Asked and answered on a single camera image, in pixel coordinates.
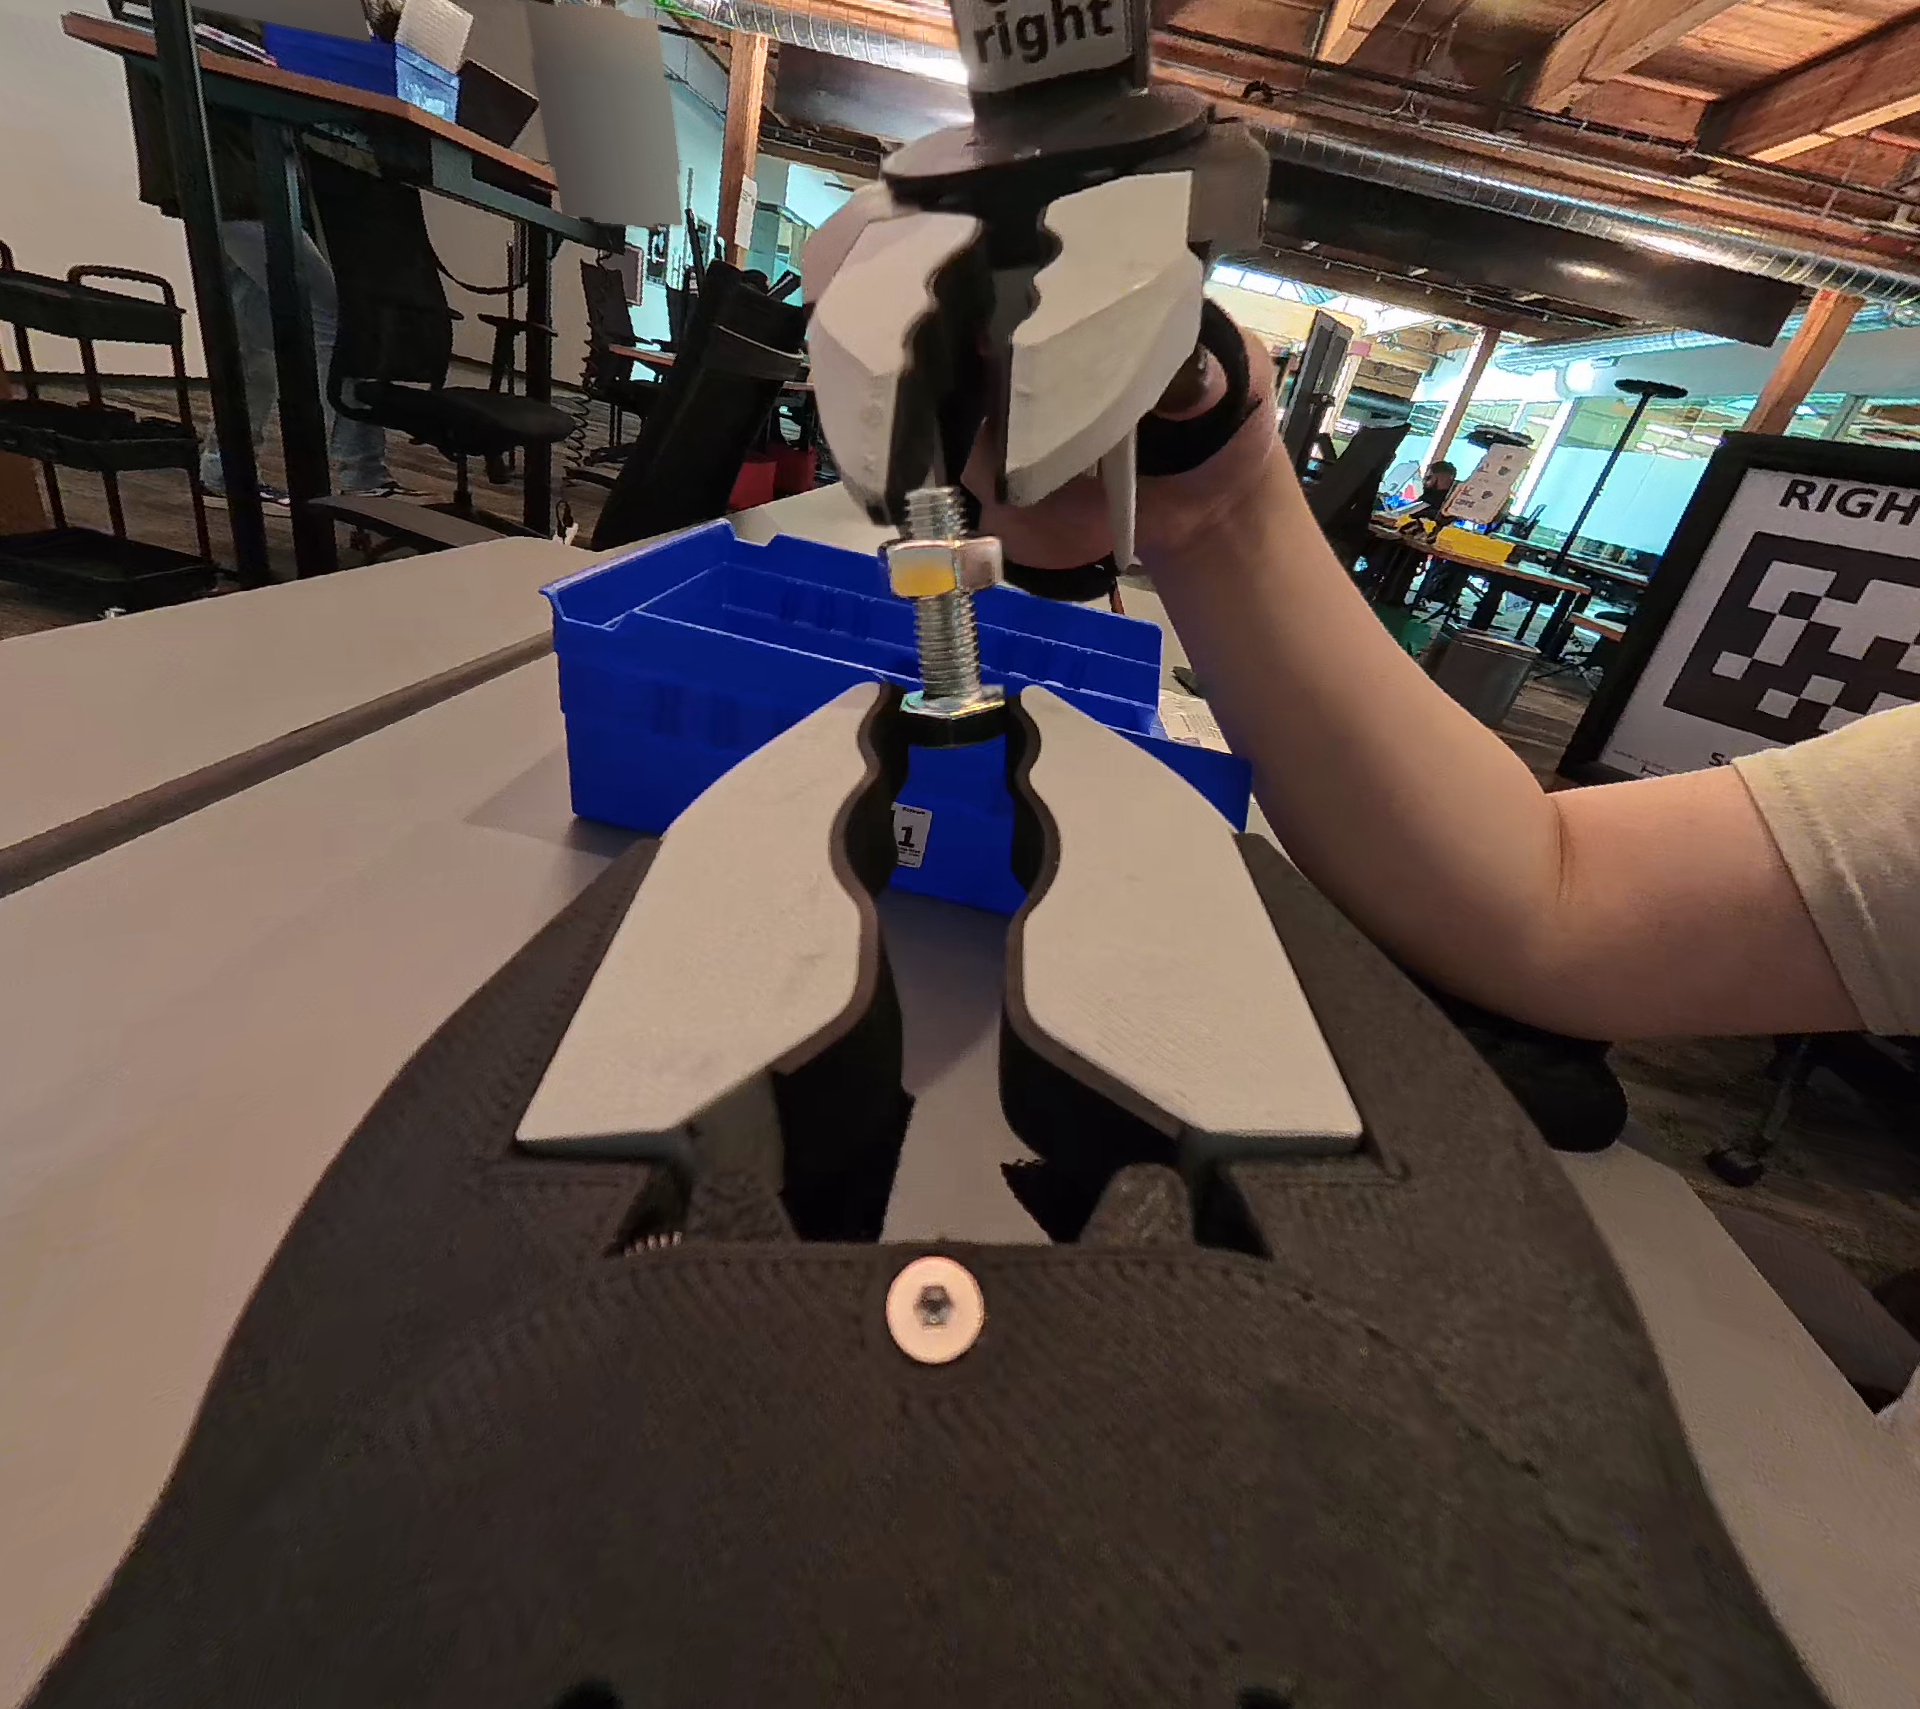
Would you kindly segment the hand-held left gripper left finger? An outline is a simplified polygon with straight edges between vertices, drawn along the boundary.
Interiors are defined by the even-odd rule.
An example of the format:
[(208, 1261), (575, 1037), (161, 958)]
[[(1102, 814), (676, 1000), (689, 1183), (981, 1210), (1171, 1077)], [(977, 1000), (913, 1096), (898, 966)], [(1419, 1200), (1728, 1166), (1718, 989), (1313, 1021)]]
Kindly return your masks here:
[(883, 725), (848, 684), (654, 845), (522, 1119), (530, 1158), (891, 1158), (900, 1010), (874, 922)]

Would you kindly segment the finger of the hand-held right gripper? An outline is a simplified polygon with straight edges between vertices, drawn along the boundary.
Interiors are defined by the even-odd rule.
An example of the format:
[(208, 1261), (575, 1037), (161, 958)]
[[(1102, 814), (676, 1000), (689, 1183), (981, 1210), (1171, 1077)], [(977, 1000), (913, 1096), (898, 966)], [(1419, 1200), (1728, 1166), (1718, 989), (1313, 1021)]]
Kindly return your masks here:
[(1201, 316), (1201, 262), (1188, 244), (1188, 168), (1140, 168), (1046, 203), (1055, 258), (1011, 350), (1004, 499), (1039, 508), (1102, 475), (1131, 512), (1134, 425), (1169, 392)]
[(972, 322), (972, 215), (860, 183), (804, 244), (804, 357), (846, 494), (883, 528), (935, 483), (941, 406)]

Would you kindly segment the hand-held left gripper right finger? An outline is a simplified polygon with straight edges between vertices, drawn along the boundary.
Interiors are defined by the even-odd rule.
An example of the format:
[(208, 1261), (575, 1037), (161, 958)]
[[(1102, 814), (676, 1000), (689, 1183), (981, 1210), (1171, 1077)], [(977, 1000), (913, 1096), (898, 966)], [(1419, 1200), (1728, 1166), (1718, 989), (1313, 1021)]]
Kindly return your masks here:
[(1046, 684), (1021, 692), (1011, 781), (1039, 826), (1014, 1037), (1182, 1158), (1350, 1158), (1359, 1101), (1227, 818)]

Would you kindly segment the blue plastic bin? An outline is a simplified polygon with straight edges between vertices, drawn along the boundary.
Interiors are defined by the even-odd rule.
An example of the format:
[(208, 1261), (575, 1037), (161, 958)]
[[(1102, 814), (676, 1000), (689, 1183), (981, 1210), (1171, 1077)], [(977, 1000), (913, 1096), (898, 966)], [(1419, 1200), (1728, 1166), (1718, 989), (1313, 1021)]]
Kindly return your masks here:
[[(548, 590), (566, 800), (579, 818), (666, 834), (724, 774), (848, 684), (919, 684), (914, 615), (883, 555), (705, 524)], [(1169, 765), (1243, 831), (1233, 753), (1164, 733), (1146, 617), (972, 586), (981, 684), (1046, 684)]]

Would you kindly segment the silver hex bolt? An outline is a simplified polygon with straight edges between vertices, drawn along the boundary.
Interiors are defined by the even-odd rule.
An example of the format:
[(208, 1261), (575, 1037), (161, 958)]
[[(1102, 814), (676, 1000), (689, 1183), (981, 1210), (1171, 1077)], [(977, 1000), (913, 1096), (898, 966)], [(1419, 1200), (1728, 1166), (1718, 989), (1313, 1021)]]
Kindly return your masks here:
[(977, 692), (977, 617), (972, 592), (1004, 586), (1004, 543), (972, 533), (956, 487), (907, 494), (907, 533), (883, 555), (885, 586), (914, 615), (919, 692)]

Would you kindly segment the black mesh elbow pad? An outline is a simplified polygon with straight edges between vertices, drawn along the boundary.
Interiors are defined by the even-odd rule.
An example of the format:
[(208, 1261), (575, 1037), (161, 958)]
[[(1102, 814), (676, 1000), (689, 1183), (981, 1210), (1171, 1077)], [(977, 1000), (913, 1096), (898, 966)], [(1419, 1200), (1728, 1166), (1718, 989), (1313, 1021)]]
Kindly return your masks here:
[(1518, 1021), (1435, 989), (1438, 1014), (1467, 1037), (1503, 1096), (1526, 1109), (1551, 1149), (1593, 1158), (1620, 1146), (1630, 1096), (1614, 1077), (1608, 1045), (1568, 1037)]

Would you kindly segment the person's right forearm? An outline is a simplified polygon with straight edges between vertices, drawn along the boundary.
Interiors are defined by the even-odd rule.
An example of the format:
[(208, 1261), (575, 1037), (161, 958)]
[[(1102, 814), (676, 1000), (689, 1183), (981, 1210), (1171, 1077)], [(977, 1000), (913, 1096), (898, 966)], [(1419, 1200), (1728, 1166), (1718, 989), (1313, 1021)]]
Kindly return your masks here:
[(1344, 571), (1146, 571), (1282, 852), (1427, 989), (1574, 1037), (1862, 1029), (1737, 766), (1548, 791)]

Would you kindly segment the person's right hand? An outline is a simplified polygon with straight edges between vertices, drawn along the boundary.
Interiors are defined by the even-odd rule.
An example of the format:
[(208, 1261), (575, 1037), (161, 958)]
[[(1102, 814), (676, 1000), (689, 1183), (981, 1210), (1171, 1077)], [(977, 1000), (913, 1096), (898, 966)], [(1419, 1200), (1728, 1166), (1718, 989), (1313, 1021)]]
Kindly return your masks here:
[[(1339, 567), (1289, 475), (1273, 411), (1273, 357), (1224, 314), (1201, 314), (1201, 338), (1159, 411), (1134, 425), (1134, 560), (1169, 567), (1188, 592), (1239, 571), (1282, 607), (1332, 607)], [(1014, 590), (1066, 602), (1113, 600), (1123, 586), (1113, 501), (1102, 475), (1071, 475), (1036, 508), (992, 501), (1000, 439), (977, 434), (960, 473), (960, 508), (981, 535), (1004, 543)]]

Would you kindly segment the grey trash can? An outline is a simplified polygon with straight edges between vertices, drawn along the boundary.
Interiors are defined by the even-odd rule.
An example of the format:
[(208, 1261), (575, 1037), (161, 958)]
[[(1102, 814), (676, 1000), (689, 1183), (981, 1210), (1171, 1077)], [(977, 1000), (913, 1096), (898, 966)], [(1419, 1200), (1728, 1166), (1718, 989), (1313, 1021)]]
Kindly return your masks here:
[(1480, 725), (1501, 725), (1526, 680), (1539, 669), (1539, 652), (1526, 639), (1447, 623), (1425, 652), (1427, 680), (1459, 701)]

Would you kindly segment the black office chair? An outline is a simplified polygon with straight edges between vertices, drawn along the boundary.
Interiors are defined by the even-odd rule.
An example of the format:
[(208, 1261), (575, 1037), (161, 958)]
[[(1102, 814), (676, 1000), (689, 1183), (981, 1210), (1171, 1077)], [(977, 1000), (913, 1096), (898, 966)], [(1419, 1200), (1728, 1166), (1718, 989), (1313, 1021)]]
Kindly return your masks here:
[(338, 284), (333, 411), (450, 460), (454, 494), (439, 524), (553, 543), (553, 450), (566, 439), (566, 415), (553, 406), (553, 322), (488, 314), (493, 376), (454, 385), (454, 309), (419, 211), (320, 203), (320, 242)]

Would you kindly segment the wooden top desk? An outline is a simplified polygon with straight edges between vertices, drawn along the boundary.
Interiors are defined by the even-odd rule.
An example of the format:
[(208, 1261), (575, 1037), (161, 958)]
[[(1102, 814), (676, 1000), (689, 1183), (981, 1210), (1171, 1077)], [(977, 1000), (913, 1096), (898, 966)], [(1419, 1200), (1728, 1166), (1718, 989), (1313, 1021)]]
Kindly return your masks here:
[(167, 145), (207, 139), (207, 101), (243, 115), (249, 129), (299, 577), (338, 571), (342, 524), (428, 547), (500, 535), (493, 528), (439, 524), (436, 508), (412, 508), (412, 524), (402, 524), (398, 512), (379, 512), (366, 499), (328, 487), (333, 473), (320, 415), (333, 411), (333, 400), (328, 376), (316, 368), (307, 344), (314, 301), (299, 271), (301, 211), (314, 211), (316, 222), (320, 203), (386, 203), (402, 215), (410, 203), (419, 211), (419, 193), (493, 211), (516, 224), (527, 262), (522, 314), (538, 316), (553, 316), (553, 253), (563, 242), (615, 253), (615, 228), (563, 215), (553, 203), (557, 181), (548, 164), (516, 157), (500, 145), (439, 121), (398, 100), (314, 80), (280, 69), (207, 59), (200, 39), (180, 39), (167, 21), (136, 24), (72, 13), (62, 18), (62, 33), (161, 75)]

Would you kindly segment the black floor lamp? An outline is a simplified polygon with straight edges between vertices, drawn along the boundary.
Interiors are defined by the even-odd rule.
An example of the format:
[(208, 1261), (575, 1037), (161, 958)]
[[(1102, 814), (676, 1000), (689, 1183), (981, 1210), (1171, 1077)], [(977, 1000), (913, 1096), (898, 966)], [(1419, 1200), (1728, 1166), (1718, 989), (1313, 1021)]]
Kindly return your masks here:
[(1593, 475), (1593, 494), (1586, 494), (1586, 501), (1583, 501), (1583, 512), (1579, 512), (1579, 524), (1574, 524), (1574, 533), (1568, 533), (1568, 543), (1562, 543), (1562, 555), (1556, 555), (1556, 564), (1574, 564), (1579, 577), (1620, 567), (1620, 543), (1614, 543), (1614, 535), (1586, 535), (1586, 524), (1593, 524), (1593, 512), (1608, 501), (1614, 473), (1620, 473), (1625, 450), (1631, 444), (1631, 434), (1637, 434), (1637, 425), (1643, 425), (1643, 411), (1651, 411), (1655, 400), (1660, 400), (1660, 406), (1672, 406), (1672, 400), (1687, 392), (1687, 388), (1678, 388), (1678, 385), (1660, 385), (1660, 380), (1620, 380), (1614, 388), (1620, 388), (1625, 400), (1631, 400), (1631, 411), (1630, 411), (1630, 418), (1625, 418), (1614, 450), (1603, 454), (1603, 473)]

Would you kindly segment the blue storage bin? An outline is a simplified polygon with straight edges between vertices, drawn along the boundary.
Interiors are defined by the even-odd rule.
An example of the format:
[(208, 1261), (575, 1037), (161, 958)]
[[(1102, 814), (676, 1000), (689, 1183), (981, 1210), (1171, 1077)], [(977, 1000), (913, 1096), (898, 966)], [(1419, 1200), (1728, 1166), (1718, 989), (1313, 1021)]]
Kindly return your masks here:
[(260, 45), (280, 72), (352, 92), (386, 92), (439, 121), (460, 117), (460, 75), (410, 53), (402, 39), (347, 39), (266, 21)]

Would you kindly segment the black framed marker sign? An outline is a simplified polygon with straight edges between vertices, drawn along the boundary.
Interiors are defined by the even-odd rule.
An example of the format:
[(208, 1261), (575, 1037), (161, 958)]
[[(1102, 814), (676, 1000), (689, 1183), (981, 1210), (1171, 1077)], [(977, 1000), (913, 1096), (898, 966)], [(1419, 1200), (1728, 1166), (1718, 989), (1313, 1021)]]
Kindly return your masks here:
[(1920, 698), (1920, 450), (1724, 434), (1556, 765), (1666, 777)]

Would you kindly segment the black rolling cart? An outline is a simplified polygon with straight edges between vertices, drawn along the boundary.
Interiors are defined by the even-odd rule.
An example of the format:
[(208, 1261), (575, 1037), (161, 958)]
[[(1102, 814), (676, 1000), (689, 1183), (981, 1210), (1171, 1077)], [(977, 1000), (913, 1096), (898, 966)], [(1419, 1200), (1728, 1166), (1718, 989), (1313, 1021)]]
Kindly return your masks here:
[[(72, 266), (40, 277), (0, 253), (0, 322), (13, 344), (4, 366), (0, 450), (40, 473), (45, 528), (0, 535), (0, 571), (11, 590), (66, 602), (167, 607), (221, 590), (208, 555), (208, 516), (200, 487), (200, 429), (184, 380), (184, 309), (172, 286), (129, 266)], [(53, 400), (40, 388), (28, 338), (77, 350), (83, 392)], [(136, 415), (104, 392), (97, 350), (162, 350), (172, 380), (172, 415)], [(195, 547), (161, 547), (129, 533), (122, 475), (180, 473), (189, 487)]]

